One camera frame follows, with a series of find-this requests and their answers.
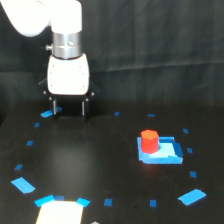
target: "white object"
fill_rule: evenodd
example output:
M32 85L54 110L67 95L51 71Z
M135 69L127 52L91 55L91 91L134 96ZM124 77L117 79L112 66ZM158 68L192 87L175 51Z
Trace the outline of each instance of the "white object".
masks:
M50 56L47 72L48 89L57 95L84 95L89 89L89 66L86 55L74 60Z
M36 224L80 224L82 211L76 202L51 201L41 206Z
M51 4L50 14L53 32L70 34L82 31L82 6L80 2L56 0Z
M150 154L149 158L167 158L168 156L177 157L172 143L159 143L159 151Z
M26 37L39 35L50 23L47 8L35 0L0 0L13 27Z

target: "black table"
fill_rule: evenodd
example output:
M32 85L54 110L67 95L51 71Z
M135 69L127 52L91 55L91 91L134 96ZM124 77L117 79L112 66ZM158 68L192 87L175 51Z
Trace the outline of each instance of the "black table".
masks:
M39 208L34 201L51 194L90 200L83 224L223 222L223 108L111 104L104 113L95 109L88 121L66 112L57 120L42 118L46 110L43 103L20 103L1 127L0 223L35 223ZM139 162L137 137L145 129L174 136L182 146L183 164ZM26 146L28 140L33 146ZM20 171L17 164L23 165ZM190 171L197 172L196 179ZM19 177L35 191L23 194L13 186ZM190 206L177 199L193 189L207 197ZM105 198L113 199L112 207L104 207ZM150 208L150 199L157 200L156 208Z

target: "blue tape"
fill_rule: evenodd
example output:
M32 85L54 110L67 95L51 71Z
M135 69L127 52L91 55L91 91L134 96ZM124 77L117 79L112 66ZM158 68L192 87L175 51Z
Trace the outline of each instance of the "blue tape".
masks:
M113 200L112 199L105 199L104 206L112 206Z
M17 166L16 166L16 168L15 168L15 170L20 170L21 168L22 168L22 164L18 164Z
M28 183L25 179L20 177L19 179L11 181L11 183L17 187L23 194L31 193L35 190L35 188Z
M35 128L39 128L39 127L40 127L40 123L35 123L35 124L34 124L34 127L35 127Z
M155 117L155 114L148 114L148 117Z
M31 145L33 145L33 141L28 141L28 142L26 143L26 145L27 145L27 146L31 146Z
M188 129L183 129L183 132L184 132L185 134L188 134L188 133L189 133Z
M187 148L187 152L188 153L193 153L193 149L192 148Z
M56 201L64 201L65 200L65 196L54 196L54 199Z
M178 156L169 156L165 158L151 158L149 154L142 152L141 137L137 138L138 141L138 156L139 161L146 164L182 164L183 158ZM164 144L166 147L170 147L172 144Z
M43 204L46 204L46 203L48 203L50 201L55 201L53 195L49 195L47 197L38 199L38 200L34 201L34 203L36 204L37 207L41 207Z
M87 207L90 203L90 201L83 199L83 198L79 198L76 203L82 205L83 207Z
M177 156L183 156L183 151L181 149L181 145L179 143L173 143L174 151Z
M150 200L150 207L151 208L156 208L157 207L156 200Z
M197 173L195 171L190 171L190 175L193 178L197 178Z
M57 107L57 112L62 111L61 107ZM51 115L53 115L53 111L52 110L48 110L42 114L40 114L42 117L50 117Z
M198 189L195 189L181 197L178 200L182 201L185 205L190 205L202 198L204 198L206 194Z

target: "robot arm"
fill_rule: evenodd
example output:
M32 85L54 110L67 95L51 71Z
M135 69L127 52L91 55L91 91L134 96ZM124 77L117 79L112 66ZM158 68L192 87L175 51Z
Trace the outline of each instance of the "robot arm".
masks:
M82 53L82 7L76 0L0 0L14 28L26 37L51 26L47 86L54 95L85 95L89 67Z
M36 0L0 0L13 27L26 37L39 35L50 23L47 7Z

